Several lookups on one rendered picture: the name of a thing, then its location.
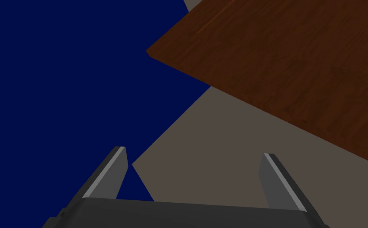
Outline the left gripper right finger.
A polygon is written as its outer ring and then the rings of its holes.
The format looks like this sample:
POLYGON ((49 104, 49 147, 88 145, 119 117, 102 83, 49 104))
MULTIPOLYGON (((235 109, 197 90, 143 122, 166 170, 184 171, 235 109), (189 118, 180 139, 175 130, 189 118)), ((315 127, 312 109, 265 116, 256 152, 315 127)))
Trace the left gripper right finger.
POLYGON ((275 154, 263 154, 258 175, 270 209, 298 210, 313 217, 318 216, 313 205, 275 154))

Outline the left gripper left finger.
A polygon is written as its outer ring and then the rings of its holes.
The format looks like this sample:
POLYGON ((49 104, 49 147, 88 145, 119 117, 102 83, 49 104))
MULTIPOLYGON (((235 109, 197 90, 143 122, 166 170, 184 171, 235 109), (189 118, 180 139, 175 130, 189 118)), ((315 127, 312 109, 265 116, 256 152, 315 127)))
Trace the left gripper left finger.
POLYGON ((114 147, 94 173, 72 197, 71 206, 82 198, 115 199, 128 170, 126 148, 114 147))

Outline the brown wooden table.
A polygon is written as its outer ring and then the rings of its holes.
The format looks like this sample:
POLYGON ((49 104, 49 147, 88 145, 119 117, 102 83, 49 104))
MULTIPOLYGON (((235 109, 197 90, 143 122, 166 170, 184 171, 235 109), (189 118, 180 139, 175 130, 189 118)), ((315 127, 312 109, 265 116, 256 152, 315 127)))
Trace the brown wooden table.
POLYGON ((147 53, 368 161, 368 0, 201 0, 147 53))

